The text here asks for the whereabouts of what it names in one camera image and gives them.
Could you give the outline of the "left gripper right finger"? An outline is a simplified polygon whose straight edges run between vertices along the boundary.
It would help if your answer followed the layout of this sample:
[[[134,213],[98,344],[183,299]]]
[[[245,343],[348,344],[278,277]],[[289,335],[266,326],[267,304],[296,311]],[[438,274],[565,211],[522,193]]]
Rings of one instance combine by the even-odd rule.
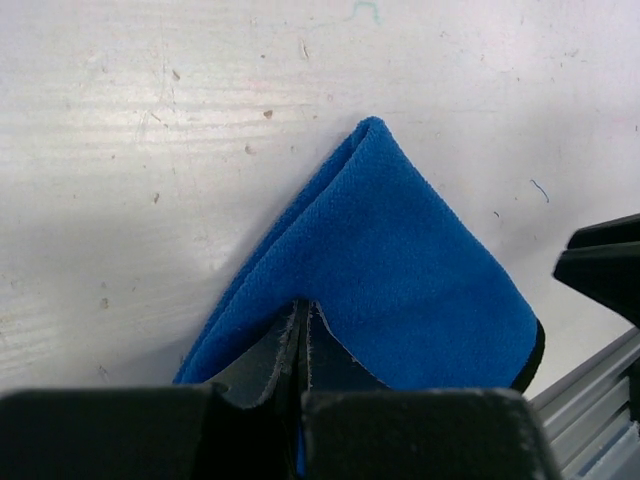
[[[302,479],[558,479],[544,429],[511,389],[396,391],[298,303]]]

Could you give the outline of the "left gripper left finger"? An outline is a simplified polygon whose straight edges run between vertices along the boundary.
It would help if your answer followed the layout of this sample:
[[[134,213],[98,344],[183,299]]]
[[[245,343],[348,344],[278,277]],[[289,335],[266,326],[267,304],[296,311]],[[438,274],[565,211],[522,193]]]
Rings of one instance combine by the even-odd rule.
[[[201,384],[1,399],[5,479],[292,479],[303,305]]]

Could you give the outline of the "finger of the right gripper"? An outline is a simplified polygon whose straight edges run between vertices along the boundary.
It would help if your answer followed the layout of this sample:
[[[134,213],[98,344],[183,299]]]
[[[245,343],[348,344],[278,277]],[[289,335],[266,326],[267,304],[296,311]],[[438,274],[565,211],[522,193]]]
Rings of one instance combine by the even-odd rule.
[[[553,277],[638,326],[639,216],[575,231]]]

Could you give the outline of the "blue towel black trim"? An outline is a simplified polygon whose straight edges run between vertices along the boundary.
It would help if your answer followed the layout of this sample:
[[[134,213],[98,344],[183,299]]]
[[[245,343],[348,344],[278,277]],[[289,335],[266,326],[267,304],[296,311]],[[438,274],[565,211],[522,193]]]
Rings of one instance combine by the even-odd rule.
[[[211,379],[301,300],[315,303],[337,341],[391,390],[523,396],[544,351],[543,327],[508,274],[375,117],[251,254],[177,381]]]

